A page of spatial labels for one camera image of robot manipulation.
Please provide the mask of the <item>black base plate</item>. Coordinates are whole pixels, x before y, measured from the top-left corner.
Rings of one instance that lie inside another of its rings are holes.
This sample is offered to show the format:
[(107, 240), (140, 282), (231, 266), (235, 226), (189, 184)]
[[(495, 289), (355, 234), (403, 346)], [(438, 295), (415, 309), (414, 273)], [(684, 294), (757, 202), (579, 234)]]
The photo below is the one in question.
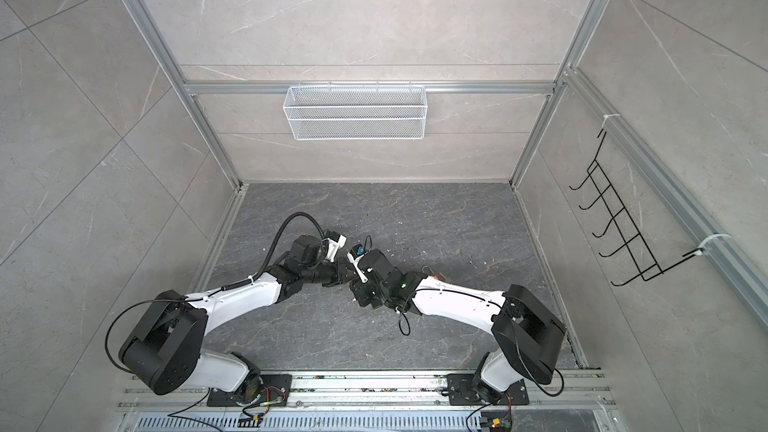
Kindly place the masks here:
[(267, 373), (257, 382), (242, 386), (236, 392), (214, 389), (206, 400), (208, 407), (285, 406), (289, 398), (293, 376)]
[(473, 374), (448, 374), (446, 380), (447, 384), (440, 393), (449, 399), (452, 406), (486, 404), (524, 406), (530, 403), (523, 380), (514, 382), (504, 392), (496, 391)]

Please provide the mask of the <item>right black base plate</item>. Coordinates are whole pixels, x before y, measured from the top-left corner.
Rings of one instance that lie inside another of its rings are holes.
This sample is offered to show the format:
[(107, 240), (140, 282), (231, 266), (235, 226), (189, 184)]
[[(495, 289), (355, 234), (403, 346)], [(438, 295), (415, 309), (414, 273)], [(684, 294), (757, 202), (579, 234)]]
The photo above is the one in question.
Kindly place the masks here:
[(524, 406), (530, 403), (523, 380), (514, 382), (504, 392), (496, 391), (473, 374), (448, 374), (446, 380), (447, 384), (440, 393), (449, 399), (452, 406), (486, 404)]

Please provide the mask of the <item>aluminium front rail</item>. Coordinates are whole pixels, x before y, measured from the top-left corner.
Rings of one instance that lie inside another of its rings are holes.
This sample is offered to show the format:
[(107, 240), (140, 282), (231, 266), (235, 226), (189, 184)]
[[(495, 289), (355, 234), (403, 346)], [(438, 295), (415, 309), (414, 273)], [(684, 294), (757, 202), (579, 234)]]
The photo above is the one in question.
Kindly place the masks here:
[[(293, 382), (287, 404), (279, 412), (310, 410), (376, 410), (450, 408), (449, 399), (440, 391), (448, 374), (458, 370), (384, 370), (384, 371), (289, 371)], [(562, 372), (562, 380), (537, 387), (523, 380), (530, 409), (618, 409), (605, 374), (598, 369), (572, 369)], [(138, 379), (132, 378), (118, 388), (114, 408), (128, 411), (171, 411), (181, 409), (204, 395), (202, 387), (182, 387), (158, 396)]]

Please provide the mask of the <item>red padlock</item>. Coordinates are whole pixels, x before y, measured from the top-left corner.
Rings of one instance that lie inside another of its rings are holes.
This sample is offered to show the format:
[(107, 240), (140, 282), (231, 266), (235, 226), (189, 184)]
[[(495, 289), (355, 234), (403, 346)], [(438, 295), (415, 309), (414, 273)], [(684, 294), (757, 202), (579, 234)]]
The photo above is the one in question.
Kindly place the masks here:
[(438, 281), (441, 281), (441, 282), (447, 281), (447, 279), (442, 274), (434, 271), (430, 266), (427, 266), (427, 265), (423, 266), (421, 268), (421, 272)]

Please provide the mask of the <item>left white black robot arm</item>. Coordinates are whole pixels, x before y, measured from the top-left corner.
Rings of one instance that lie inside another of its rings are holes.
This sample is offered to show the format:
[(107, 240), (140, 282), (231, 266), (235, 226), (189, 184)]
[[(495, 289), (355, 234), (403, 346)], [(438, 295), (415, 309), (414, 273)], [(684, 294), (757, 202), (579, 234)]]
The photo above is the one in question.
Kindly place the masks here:
[(354, 272), (339, 255), (346, 237), (328, 231), (322, 239), (301, 235), (260, 275), (201, 293), (167, 290), (152, 300), (118, 352), (123, 368), (155, 394), (182, 386), (205, 387), (238, 405), (260, 399), (260, 369), (243, 355), (205, 350), (205, 336), (253, 310), (298, 293), (306, 283), (332, 287)]

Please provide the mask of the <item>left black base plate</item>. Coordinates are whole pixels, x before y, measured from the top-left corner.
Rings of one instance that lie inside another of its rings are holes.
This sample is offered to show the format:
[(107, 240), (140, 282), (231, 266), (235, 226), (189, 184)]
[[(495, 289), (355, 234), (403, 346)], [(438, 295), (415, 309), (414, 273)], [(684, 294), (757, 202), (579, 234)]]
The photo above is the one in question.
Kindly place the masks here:
[(285, 406), (289, 398), (293, 376), (267, 373), (257, 382), (242, 386), (236, 392), (214, 389), (206, 400), (208, 407)]

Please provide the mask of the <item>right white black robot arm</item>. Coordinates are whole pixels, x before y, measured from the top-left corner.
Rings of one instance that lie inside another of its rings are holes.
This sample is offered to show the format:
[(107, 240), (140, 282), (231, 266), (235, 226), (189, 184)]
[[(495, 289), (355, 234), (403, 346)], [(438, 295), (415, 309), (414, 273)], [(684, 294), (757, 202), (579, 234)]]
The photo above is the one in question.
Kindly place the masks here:
[(357, 303), (395, 311), (402, 335), (411, 333), (407, 315), (413, 313), (448, 318), (493, 337), (497, 348), (483, 356), (470, 382), (478, 400), (496, 404), (526, 380), (543, 390), (554, 376), (564, 379), (557, 361), (566, 326), (527, 288), (483, 291), (426, 272), (403, 272), (380, 250), (362, 245), (353, 246), (347, 260), (357, 275), (350, 282)]

